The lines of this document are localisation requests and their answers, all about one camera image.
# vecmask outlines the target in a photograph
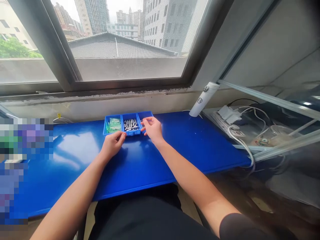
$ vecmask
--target power strip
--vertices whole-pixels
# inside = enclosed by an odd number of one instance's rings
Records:
[[[228,134],[229,137],[230,134],[228,133],[228,127],[230,126],[225,120],[222,119],[222,117],[219,115],[218,111],[211,113],[211,117],[213,117],[213,119],[216,121],[216,123],[222,128],[222,130]],[[233,136],[237,137],[237,138],[243,138],[246,135],[241,132],[240,130],[233,130],[230,129],[230,132],[233,134]]]

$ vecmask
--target window glass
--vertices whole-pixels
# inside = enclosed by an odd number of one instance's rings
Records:
[[[57,81],[7,0],[0,1],[0,84]]]
[[[206,7],[206,0],[51,3],[83,81],[181,77]]]
[[[164,14],[163,14],[164,17],[167,15],[167,10],[168,10],[168,5],[164,7]]]

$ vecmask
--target blue tabletop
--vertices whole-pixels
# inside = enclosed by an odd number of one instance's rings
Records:
[[[249,165],[212,123],[188,112],[156,114],[164,139],[203,173]],[[47,213],[99,153],[104,121],[54,127],[53,160],[29,161],[25,206],[28,217]],[[170,182],[175,178],[148,136],[127,137],[106,166],[93,201]]]

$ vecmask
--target white bottle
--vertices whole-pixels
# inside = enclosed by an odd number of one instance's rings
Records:
[[[204,87],[203,92],[201,93],[196,103],[193,105],[191,111],[189,112],[189,115],[191,117],[197,117],[219,87],[219,84],[209,82]]]

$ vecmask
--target hand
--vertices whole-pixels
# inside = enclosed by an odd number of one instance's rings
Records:
[[[148,135],[153,143],[164,140],[162,136],[161,122],[159,122],[158,119],[155,117],[147,117],[142,120],[141,124],[144,125],[141,132],[146,130],[144,135]]]
[[[127,134],[121,131],[109,134],[104,139],[104,143],[99,155],[108,162],[114,155],[116,155],[124,140],[126,139]]]

